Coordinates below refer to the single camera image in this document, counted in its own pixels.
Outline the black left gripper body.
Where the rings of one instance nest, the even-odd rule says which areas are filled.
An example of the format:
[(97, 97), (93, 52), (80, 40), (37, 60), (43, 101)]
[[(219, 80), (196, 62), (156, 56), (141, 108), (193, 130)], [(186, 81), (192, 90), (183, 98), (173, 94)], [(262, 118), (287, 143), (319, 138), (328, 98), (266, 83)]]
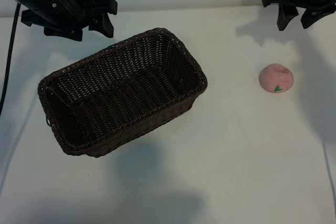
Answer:
[(115, 0), (15, 0), (52, 27), (86, 27), (103, 13), (117, 14)]

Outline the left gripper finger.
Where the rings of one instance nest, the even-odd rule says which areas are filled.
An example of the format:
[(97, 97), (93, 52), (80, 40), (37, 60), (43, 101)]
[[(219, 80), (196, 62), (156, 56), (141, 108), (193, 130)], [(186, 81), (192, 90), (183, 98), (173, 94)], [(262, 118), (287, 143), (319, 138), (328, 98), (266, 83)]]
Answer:
[(90, 23), (88, 29), (90, 31), (97, 31), (107, 38), (113, 38), (114, 27), (107, 13), (103, 13), (100, 16), (94, 18)]
[(83, 31), (80, 28), (76, 29), (63, 29), (62, 27), (45, 27), (44, 35), (46, 36), (56, 36), (67, 38), (74, 41), (82, 41)]

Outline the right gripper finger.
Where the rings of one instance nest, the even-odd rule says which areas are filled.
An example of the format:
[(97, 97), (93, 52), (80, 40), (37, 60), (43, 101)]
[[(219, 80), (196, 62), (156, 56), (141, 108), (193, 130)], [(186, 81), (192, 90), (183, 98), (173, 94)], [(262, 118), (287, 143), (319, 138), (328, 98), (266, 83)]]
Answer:
[(298, 15), (299, 13), (295, 6), (278, 4), (277, 26), (279, 31), (285, 30), (289, 22)]
[(313, 25), (318, 20), (328, 16), (331, 14), (331, 11), (329, 10), (307, 10), (304, 12), (304, 14), (301, 17), (301, 24), (304, 29), (309, 28), (311, 25)]

